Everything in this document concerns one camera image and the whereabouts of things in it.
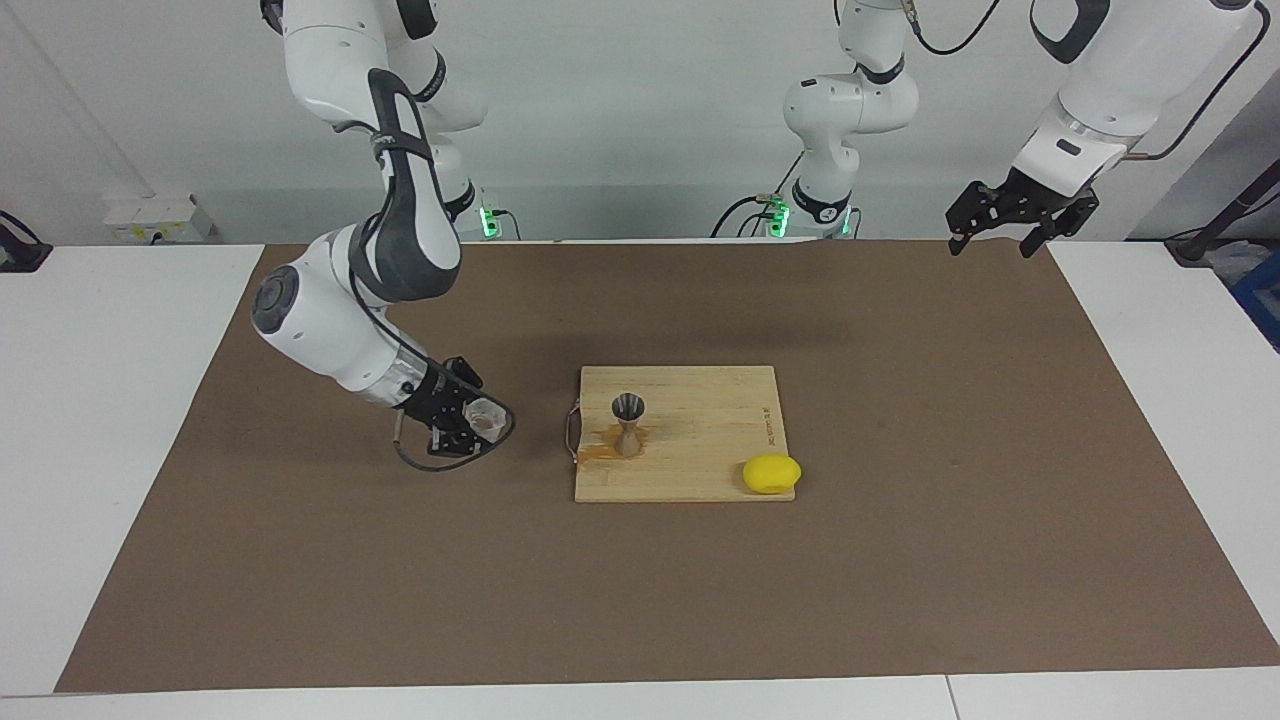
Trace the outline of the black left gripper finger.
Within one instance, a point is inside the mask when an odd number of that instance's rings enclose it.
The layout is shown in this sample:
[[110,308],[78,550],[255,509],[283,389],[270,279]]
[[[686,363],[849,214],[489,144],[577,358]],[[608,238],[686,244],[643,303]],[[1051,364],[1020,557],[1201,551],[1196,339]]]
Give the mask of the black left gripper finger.
[[1005,223],[1002,197],[1004,187],[992,187],[975,179],[952,201],[946,210],[951,233],[948,251],[952,256],[959,256],[979,233]]
[[1020,255],[1032,258],[1051,240],[1075,236],[1098,205],[1100,200],[1093,190],[1083,190],[1066,204],[1033,204],[1028,210],[1032,229],[1019,243]]

